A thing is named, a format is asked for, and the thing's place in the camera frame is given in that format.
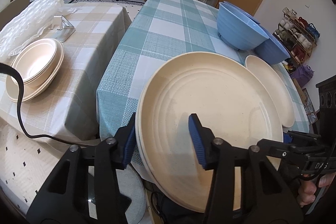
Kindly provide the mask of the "person's right hand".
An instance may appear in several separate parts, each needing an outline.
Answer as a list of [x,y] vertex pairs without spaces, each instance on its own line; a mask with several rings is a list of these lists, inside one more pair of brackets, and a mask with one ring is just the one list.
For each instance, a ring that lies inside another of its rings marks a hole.
[[[335,177],[335,173],[329,173],[329,174],[324,175],[320,179],[318,183],[318,187],[328,188],[333,182],[334,177]],[[298,189],[298,197],[297,197],[297,202],[299,206],[303,207],[305,205],[309,205],[313,203],[315,200],[316,190],[317,190],[317,187],[314,182],[301,180],[301,186]]]

